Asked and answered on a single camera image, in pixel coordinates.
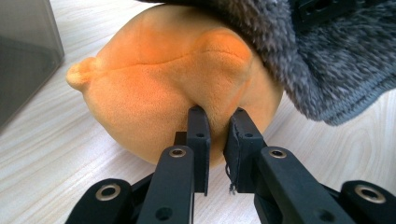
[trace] orange plush object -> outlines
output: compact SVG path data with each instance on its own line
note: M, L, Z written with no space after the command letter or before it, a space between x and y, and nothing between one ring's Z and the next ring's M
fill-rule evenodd
M236 108L263 132L283 91L227 24L195 7L170 5L131 19L96 57L70 68L67 82L117 142L151 163L173 145L175 132L186 131L188 110L199 105L209 119L211 166L224 161Z

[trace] wooden table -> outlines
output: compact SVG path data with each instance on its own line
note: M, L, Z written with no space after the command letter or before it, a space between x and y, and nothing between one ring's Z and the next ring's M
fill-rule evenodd
M121 178L131 184L154 171L121 148L95 121L80 92L64 77L93 56L121 26L152 5L132 0L52 0L64 44L63 65L0 135L0 223L63 223L92 184ZM384 94L339 127L307 120L285 96L264 133L290 149L321 183L340 189L367 180L396 194L396 91ZM209 195L195 197L195 223L258 223L252 195L229 195L220 166Z

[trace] light wood surface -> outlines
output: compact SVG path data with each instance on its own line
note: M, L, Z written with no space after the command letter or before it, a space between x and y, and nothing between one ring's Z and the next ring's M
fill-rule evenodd
M152 5L132 0L52 0L64 64L0 133L0 223L64 223L82 194L106 178L131 184L153 165L122 149L94 120L64 76L95 55L121 26ZM339 127L307 120L285 96L264 133L291 150L321 183L373 182L396 194L396 91ZM209 195L195 197L195 223L259 223L252 195L229 195L224 167Z

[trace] gray knit fabric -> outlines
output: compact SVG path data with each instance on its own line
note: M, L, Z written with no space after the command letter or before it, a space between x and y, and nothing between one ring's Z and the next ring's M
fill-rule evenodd
M160 0L215 11L255 47L296 108L339 125L396 88L396 1L295 34L288 0Z

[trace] wood grain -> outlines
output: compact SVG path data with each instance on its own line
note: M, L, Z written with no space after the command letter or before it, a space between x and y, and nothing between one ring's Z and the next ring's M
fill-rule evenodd
M64 64L0 133L0 223L64 223L92 184L134 183L153 165L122 149L93 119L64 77L95 55L123 24L152 5L131 0L52 0ZM396 194L396 91L339 127L307 120L285 96L264 133L291 150L321 183L340 189L363 179ZM252 195L229 195L223 167L211 170L209 195L195 198L195 223L258 223Z

